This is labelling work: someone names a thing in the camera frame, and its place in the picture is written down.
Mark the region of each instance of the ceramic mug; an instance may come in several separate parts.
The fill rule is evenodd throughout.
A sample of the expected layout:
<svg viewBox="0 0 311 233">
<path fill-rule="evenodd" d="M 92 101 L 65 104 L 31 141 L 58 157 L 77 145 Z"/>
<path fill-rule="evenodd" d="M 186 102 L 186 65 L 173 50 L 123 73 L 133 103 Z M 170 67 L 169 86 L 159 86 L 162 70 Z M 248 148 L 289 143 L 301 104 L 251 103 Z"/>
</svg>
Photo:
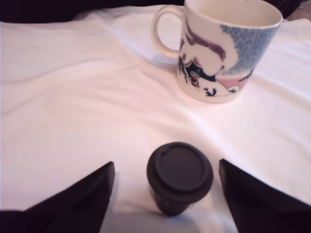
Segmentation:
<svg viewBox="0 0 311 233">
<path fill-rule="evenodd" d="M 165 13 L 182 20 L 180 50 L 159 39 Z M 161 53 L 178 59 L 177 81 L 188 95 L 205 102 L 235 99 L 252 75 L 282 22 L 282 13 L 263 0 L 185 0 L 167 5 L 152 22 L 152 38 Z"/>
</svg>

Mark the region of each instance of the dark background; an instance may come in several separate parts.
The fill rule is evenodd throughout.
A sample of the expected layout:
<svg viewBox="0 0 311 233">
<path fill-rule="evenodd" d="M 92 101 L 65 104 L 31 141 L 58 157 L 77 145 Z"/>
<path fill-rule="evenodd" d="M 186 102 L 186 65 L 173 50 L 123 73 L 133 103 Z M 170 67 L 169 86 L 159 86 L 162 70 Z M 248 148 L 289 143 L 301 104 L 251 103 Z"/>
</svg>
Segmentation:
<svg viewBox="0 0 311 233">
<path fill-rule="evenodd" d="M 265 0 L 287 18 L 302 0 Z M 14 23 L 49 23 L 72 20 L 78 13 L 120 6 L 183 5 L 184 0 L 1 0 L 0 21 Z"/>
</svg>

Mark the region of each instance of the black cup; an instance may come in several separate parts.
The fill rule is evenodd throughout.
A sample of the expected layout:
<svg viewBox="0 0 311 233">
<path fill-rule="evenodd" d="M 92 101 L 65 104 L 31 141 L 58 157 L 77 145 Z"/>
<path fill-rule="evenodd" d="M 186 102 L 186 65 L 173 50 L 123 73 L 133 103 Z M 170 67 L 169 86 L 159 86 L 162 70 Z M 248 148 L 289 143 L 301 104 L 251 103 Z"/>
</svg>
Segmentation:
<svg viewBox="0 0 311 233">
<path fill-rule="evenodd" d="M 214 179 L 207 157 L 181 142 L 163 145 L 153 152 L 147 177 L 158 208 L 170 216 L 181 214 L 190 204 L 202 199 Z"/>
</svg>

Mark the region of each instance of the cartoon illustration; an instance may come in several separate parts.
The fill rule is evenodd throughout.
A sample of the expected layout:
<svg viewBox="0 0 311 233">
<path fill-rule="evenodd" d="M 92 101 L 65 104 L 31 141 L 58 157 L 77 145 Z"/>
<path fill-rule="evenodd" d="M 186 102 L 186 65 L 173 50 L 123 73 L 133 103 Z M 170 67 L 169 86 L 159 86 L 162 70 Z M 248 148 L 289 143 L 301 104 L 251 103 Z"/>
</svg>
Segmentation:
<svg viewBox="0 0 311 233">
<path fill-rule="evenodd" d="M 277 27 L 266 29 L 245 29 L 220 25 L 223 33 L 229 35 L 238 53 L 238 60 L 232 67 L 222 71 L 224 75 L 240 74 L 258 64 L 276 33 Z"/>
<path fill-rule="evenodd" d="M 185 37 L 182 38 L 180 43 L 181 56 L 178 59 L 179 74 L 185 77 L 187 84 L 191 84 L 198 91 L 201 89 L 204 90 L 207 97 L 221 97 L 238 93 L 253 74 L 254 68 L 252 68 L 249 74 L 244 78 L 223 78 L 222 73 L 226 73 L 226 68 L 224 66 L 226 51 L 220 45 L 205 40 L 194 33 L 187 20 L 186 25 Z M 183 53 L 182 48 L 184 46 L 186 46 L 187 49 L 184 50 Z M 200 64 L 200 61 L 208 60 L 206 57 L 207 53 L 212 54 L 210 56 L 214 56 L 218 61 L 217 64 L 219 64 L 218 70 L 209 71 L 211 73 L 210 75 L 203 70 Z"/>
</svg>

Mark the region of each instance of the mug handle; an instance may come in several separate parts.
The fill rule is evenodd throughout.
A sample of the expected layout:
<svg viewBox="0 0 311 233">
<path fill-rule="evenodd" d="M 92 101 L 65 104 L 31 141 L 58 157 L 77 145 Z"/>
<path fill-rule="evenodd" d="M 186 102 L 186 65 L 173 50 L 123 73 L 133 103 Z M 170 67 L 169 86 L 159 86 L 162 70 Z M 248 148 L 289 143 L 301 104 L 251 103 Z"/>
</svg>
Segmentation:
<svg viewBox="0 0 311 233">
<path fill-rule="evenodd" d="M 173 59 L 178 59 L 179 56 L 179 51 L 178 50 L 172 50 L 166 47 L 162 41 L 159 38 L 159 34 L 157 31 L 157 25 L 159 22 L 159 19 L 162 15 L 166 13 L 172 13 L 182 19 L 182 15 L 184 13 L 184 8 L 181 6 L 176 6 L 176 5 L 167 5 L 162 7 L 154 16 L 154 19 L 152 20 L 151 23 L 151 37 L 155 43 L 155 46 L 157 49 L 163 53 L 164 55 L 171 57 Z"/>
</svg>

